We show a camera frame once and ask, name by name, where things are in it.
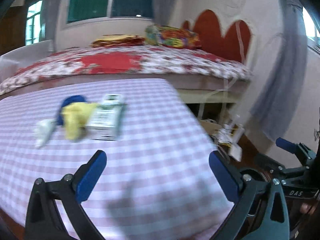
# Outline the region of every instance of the colorful pillow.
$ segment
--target colorful pillow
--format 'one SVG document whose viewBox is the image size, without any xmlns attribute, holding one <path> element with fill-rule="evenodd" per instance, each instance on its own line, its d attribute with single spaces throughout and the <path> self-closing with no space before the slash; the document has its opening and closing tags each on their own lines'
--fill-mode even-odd
<svg viewBox="0 0 320 240">
<path fill-rule="evenodd" d="M 145 43 L 177 49 L 198 49 L 201 47 L 197 33 L 158 25 L 149 25 L 146 28 Z"/>
</svg>

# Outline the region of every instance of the box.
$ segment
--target box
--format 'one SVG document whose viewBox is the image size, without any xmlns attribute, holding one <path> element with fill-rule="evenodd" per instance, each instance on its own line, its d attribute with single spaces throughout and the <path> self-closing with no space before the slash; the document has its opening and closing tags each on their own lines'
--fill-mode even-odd
<svg viewBox="0 0 320 240">
<path fill-rule="evenodd" d="M 86 129 L 94 140 L 114 141 L 119 136 L 125 104 L 123 95 L 105 95 L 96 107 Z"/>
<path fill-rule="evenodd" d="M 209 135 L 217 135 L 219 133 L 219 130 L 222 128 L 221 125 L 218 125 L 216 123 L 211 123 L 203 120 L 200 120 L 199 122 Z"/>
</svg>

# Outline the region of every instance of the white string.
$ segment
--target white string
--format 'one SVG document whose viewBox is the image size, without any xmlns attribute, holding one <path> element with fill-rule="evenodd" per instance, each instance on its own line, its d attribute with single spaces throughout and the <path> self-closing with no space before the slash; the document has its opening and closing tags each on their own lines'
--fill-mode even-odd
<svg viewBox="0 0 320 240">
<path fill-rule="evenodd" d="M 209 93 L 205 94 L 204 97 L 202 98 L 202 100 L 200 101 L 201 104 L 202 104 L 202 103 L 203 103 L 203 104 L 206 103 L 207 100 L 208 100 L 211 96 L 213 96 L 213 95 L 215 95 L 215 94 L 218 94 L 219 92 L 223 92 L 223 91 L 225 91 L 225 90 L 227 90 L 227 92 L 228 92 L 229 89 L 236 83 L 237 80 L 238 80 L 237 77 L 233 77 L 233 79 L 230 81 L 230 83 L 227 84 L 227 86 L 225 86 L 223 89 L 218 89 L 218 90 L 215 90 L 215 91 L 212 91 L 212 92 L 209 92 Z"/>
<path fill-rule="evenodd" d="M 238 41 L 239 41 L 241 61 L 242 61 L 242 64 L 244 64 L 245 55 L 244 55 L 244 45 L 243 45 L 243 41 L 242 41 L 242 38 L 241 38 L 240 21 L 236 22 L 236 31 L 237 31 Z"/>
<path fill-rule="evenodd" d="M 221 107 L 221 112 L 220 112 L 220 118 L 218 124 L 223 125 L 223 117 L 227 109 L 227 99 L 228 99 L 228 90 L 229 90 L 229 85 L 228 85 L 228 79 L 224 78 L 223 79 L 223 85 L 224 85 L 224 91 L 223 91 L 223 97 L 222 97 L 222 107 Z"/>
<path fill-rule="evenodd" d="M 220 153 L 220 155 L 224 158 L 227 159 L 227 162 L 230 163 L 231 160 L 230 160 L 230 157 L 229 155 L 225 152 L 225 150 L 219 145 L 219 144 L 216 144 L 218 146 L 218 152 Z"/>
</svg>

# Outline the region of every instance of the pink checkered sheet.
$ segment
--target pink checkered sheet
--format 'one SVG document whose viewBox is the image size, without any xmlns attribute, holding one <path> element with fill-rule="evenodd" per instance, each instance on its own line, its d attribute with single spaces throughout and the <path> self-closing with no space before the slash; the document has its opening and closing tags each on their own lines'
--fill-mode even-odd
<svg viewBox="0 0 320 240">
<path fill-rule="evenodd" d="M 117 141 L 72 142 L 59 127 L 35 148 L 36 123 L 55 118 L 66 97 L 99 102 L 108 93 L 123 94 L 127 103 Z M 0 124 L 0 207 L 21 225 L 36 178 L 60 180 L 98 149 L 107 166 L 82 206 L 107 240 L 207 240 L 233 207 L 208 164 L 215 145 L 165 80 L 91 82 L 8 97 L 0 101 Z"/>
</svg>

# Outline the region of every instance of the blue gripper pad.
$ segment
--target blue gripper pad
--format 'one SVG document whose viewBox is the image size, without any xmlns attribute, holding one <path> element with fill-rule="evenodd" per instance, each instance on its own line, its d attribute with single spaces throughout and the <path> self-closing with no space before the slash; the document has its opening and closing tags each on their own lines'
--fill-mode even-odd
<svg viewBox="0 0 320 240">
<path fill-rule="evenodd" d="M 231 202 L 237 203 L 240 199 L 239 185 L 214 152 L 209 155 L 209 166 L 217 178 L 227 199 Z"/>
<path fill-rule="evenodd" d="M 79 204 L 89 198 L 106 165 L 106 153 L 98 150 L 87 164 L 81 165 L 76 171 L 72 186 Z"/>
<path fill-rule="evenodd" d="M 282 138 L 278 138 L 276 140 L 276 145 L 281 148 L 284 149 L 285 151 L 295 154 L 297 152 L 297 145 L 295 143 L 289 142 L 285 139 Z"/>
</svg>

